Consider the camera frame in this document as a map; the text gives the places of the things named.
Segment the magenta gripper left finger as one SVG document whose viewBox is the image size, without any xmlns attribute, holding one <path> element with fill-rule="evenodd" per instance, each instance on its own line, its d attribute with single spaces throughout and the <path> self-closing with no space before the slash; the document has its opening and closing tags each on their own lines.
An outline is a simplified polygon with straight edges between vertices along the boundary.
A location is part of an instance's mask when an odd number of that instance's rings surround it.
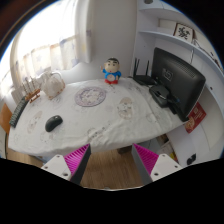
<svg viewBox="0 0 224 224">
<path fill-rule="evenodd" d="M 42 166 L 42 169 L 79 185 L 90 155 L 91 146 L 87 144 L 65 156 L 59 154 L 55 155 Z"/>
</svg>

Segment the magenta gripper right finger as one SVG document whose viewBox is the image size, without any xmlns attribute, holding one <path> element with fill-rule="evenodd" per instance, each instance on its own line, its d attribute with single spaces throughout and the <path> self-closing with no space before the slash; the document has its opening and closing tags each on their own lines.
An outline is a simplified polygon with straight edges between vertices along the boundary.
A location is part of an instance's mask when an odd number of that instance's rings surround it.
<svg viewBox="0 0 224 224">
<path fill-rule="evenodd" d="M 182 169 L 182 167 L 167 154 L 157 155 L 149 149 L 137 144 L 132 145 L 131 153 L 144 185 L 150 184 Z"/>
</svg>

